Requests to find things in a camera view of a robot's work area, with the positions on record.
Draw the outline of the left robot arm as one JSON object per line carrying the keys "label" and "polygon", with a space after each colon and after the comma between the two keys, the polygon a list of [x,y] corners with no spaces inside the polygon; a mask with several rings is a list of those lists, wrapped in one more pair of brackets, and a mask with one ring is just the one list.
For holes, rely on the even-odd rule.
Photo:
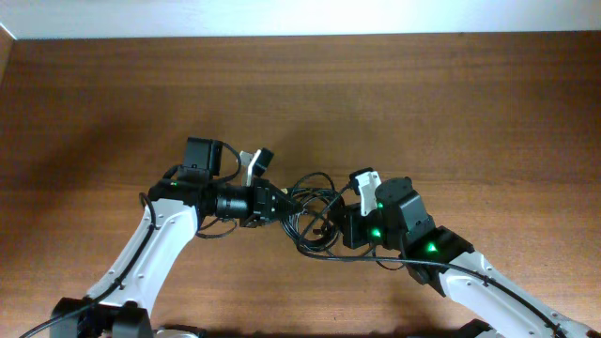
{"label": "left robot arm", "polygon": [[206,217],[256,227],[302,209],[266,179],[241,186],[221,177],[223,142],[188,139],[181,164],[141,194],[144,216],[106,274],[80,300],[62,299],[50,327],[53,337],[152,337],[150,314],[177,257],[203,237]]}

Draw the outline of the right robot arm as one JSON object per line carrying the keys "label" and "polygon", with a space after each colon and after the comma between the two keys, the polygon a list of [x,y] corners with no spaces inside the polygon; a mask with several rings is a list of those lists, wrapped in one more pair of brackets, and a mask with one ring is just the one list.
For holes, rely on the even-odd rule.
{"label": "right robot arm", "polygon": [[397,251],[409,275],[474,312],[464,337],[597,337],[599,331],[545,305],[495,269],[457,233],[437,226],[407,177],[354,177],[357,204],[328,214],[350,249]]}

